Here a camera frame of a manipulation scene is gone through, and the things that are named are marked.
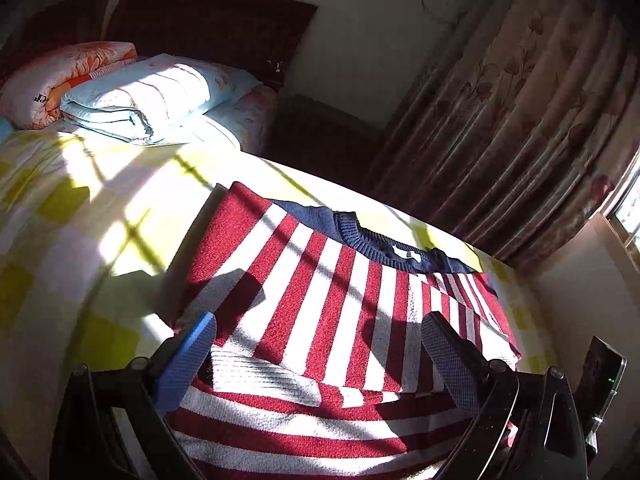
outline wall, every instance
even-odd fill
[[[446,27],[424,13],[420,0],[301,1],[319,9],[287,74],[287,93],[384,126]],[[452,18],[461,0],[425,1]]]
[[[589,478],[598,480],[640,427],[640,276],[603,216],[596,215],[532,279],[572,389],[591,337],[628,359],[598,430]]]

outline window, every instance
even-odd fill
[[[635,162],[632,165],[632,173],[626,180],[624,189],[616,197],[616,203],[607,219],[636,267],[640,269],[640,168],[638,161]]]

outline curtain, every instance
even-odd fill
[[[638,148],[633,43],[605,0],[468,0],[389,123],[370,195],[524,272]]]

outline folded blanket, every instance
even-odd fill
[[[259,84],[244,70],[159,54],[71,89],[60,109],[84,128],[152,144],[189,117],[236,101]]]
[[[62,116],[60,98],[66,91],[135,58],[133,44],[121,41],[80,43],[49,52],[7,80],[0,91],[0,115],[18,128],[41,130]]]

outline headboard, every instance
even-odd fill
[[[295,0],[120,0],[106,40],[245,69],[278,90],[317,7]]]
[[[61,46],[100,39],[109,0],[63,0],[29,19],[0,51],[0,87],[22,65]]]

